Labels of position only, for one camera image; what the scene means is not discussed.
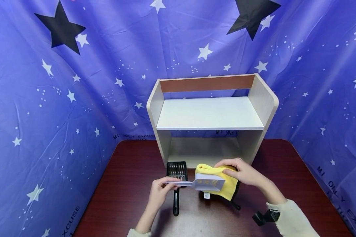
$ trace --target white shelf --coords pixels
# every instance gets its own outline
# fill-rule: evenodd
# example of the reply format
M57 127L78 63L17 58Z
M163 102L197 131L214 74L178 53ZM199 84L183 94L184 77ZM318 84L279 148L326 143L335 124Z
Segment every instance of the white shelf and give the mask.
M240 157L240 148L236 137L171 138L168 161L186 161L188 168L198 164L214 166L222 159Z
M263 130L249 98L171 99L163 102L157 130Z

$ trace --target desktop organizer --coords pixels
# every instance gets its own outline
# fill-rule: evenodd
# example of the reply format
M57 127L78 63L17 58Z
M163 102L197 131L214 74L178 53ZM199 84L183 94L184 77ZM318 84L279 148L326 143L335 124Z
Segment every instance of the desktop organizer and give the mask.
M166 99L165 92L250 89L248 96ZM278 107L278 98L255 74L158 79L146 104L163 163L215 165L241 157L251 164ZM238 130L237 137L171 137L172 130Z

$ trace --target brown wood panel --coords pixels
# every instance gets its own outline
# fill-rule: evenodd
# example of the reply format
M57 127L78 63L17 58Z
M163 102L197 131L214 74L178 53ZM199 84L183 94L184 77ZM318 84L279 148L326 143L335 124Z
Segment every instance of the brown wood panel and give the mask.
M351 237L335 208L323 193L292 145L264 140L253 166L294 200L321 237ZM125 237L135 227L148 201L151 182L165 176L155 141L124 141L116 148L75 231L75 237ZM194 170L189 170L193 180ZM241 185L236 211L228 201L190 188L180 190L180 214L172 213L168 194L152 228L154 237L278 237L274 224L258 227L251 216L266 210L265 198L255 187Z
M195 77L160 80L163 93L250 89L254 75Z

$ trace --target cream sleeve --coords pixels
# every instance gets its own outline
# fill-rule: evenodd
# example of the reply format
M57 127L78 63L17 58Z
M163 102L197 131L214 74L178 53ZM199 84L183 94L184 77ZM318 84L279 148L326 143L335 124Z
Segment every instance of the cream sleeve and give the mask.
M277 229L283 237L320 237L311 226L302 210L292 200L285 204L266 203L268 209L280 212L276 222Z
M151 237L151 234L150 234L150 232L146 233L146 234L140 234L136 230L130 229L127 237Z

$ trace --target clothing tag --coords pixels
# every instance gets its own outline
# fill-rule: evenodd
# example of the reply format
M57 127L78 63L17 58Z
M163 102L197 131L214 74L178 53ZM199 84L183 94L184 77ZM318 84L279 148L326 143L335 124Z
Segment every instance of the clothing tag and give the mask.
M204 193L204 199L210 199L210 193Z

